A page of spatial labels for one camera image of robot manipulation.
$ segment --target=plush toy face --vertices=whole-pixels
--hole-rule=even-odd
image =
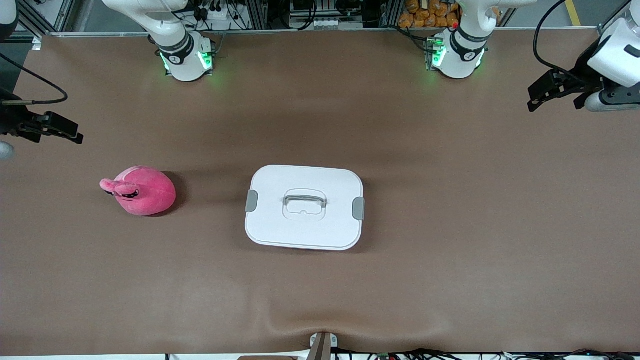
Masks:
[[[129,168],[114,180],[103,179],[100,187],[133,215],[161,213],[175,202],[173,183],[166,175],[153,168]]]

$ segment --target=brown table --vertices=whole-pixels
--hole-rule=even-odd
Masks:
[[[594,38],[545,31],[540,51],[570,67]],[[497,32],[454,81],[393,32],[229,36],[213,77],[179,83],[144,38],[46,38],[26,66],[70,99],[37,110],[85,143],[9,139],[0,354],[299,350],[316,331],[363,351],[638,351],[638,112],[529,113],[531,39]],[[16,93],[57,96],[26,75]],[[252,243],[246,192],[273,163],[359,174],[358,245]],[[171,173],[174,211],[100,190],[132,165]]]

